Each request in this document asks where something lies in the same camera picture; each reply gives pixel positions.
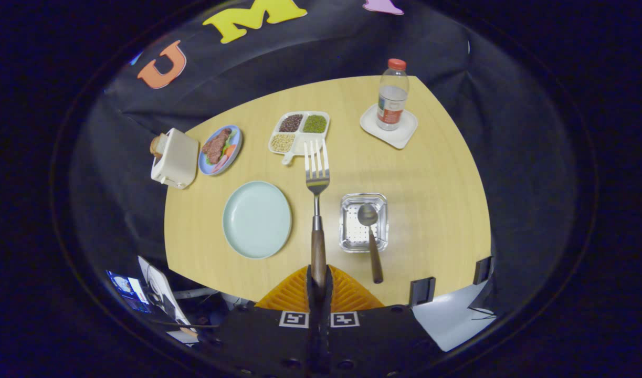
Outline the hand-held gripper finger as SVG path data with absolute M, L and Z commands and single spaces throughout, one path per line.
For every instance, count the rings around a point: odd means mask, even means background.
M 321 364 L 330 377 L 407 377 L 426 370 L 441 348 L 408 306 L 385 306 L 346 272 L 328 267 Z
M 306 266 L 255 304 L 239 306 L 218 327 L 218 360 L 248 377 L 311 377 L 318 350 L 318 307 Z

